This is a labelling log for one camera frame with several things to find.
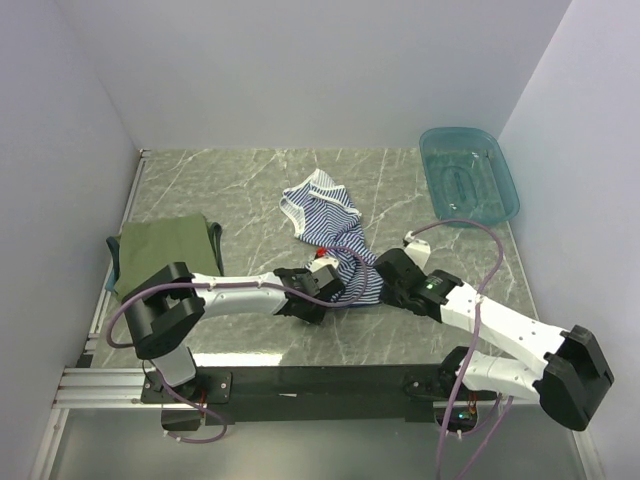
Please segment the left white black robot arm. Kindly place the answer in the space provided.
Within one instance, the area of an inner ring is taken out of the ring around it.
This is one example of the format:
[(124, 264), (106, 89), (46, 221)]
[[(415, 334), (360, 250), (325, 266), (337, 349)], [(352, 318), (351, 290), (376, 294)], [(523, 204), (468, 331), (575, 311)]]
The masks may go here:
[(137, 357), (154, 365), (173, 399), (186, 402), (200, 388), (196, 363), (185, 344), (199, 321), (263, 313), (319, 324), (330, 301), (343, 290), (331, 262), (311, 270), (279, 268), (244, 277), (197, 274), (176, 262), (131, 292), (121, 310)]

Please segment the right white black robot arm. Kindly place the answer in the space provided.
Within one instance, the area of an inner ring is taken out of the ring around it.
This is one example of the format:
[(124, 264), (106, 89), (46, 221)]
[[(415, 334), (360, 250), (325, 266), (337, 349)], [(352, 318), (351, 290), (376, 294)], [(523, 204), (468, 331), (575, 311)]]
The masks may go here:
[(579, 325), (565, 330), (526, 317), (446, 271), (424, 273), (399, 248), (385, 252), (374, 268), (384, 282), (385, 304), (477, 332), (503, 353), (494, 357), (455, 348), (428, 382), (428, 393), (460, 399), (469, 391), (492, 391), (536, 401), (570, 430), (587, 428), (614, 383), (590, 330)]

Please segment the olive green tank top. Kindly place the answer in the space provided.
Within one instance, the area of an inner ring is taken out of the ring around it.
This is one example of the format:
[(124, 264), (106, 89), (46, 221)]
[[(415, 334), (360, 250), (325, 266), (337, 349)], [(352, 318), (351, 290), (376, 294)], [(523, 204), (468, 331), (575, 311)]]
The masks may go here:
[(112, 270), (119, 275), (118, 293), (123, 299), (151, 276), (175, 262), (191, 272), (220, 276), (224, 273), (222, 226), (201, 213), (150, 222), (127, 222), (121, 234), (106, 244)]

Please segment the blue white striped tank top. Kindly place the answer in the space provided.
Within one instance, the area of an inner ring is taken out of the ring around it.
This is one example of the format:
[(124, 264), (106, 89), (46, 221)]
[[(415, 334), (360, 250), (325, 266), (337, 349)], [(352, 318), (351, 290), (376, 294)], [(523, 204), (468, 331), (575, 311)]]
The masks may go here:
[(345, 186), (317, 169), (285, 189), (279, 207), (293, 225), (295, 238), (338, 260), (344, 290), (334, 295), (334, 302), (352, 307), (380, 302), (383, 280), (374, 268), (377, 256), (366, 245), (361, 212)]

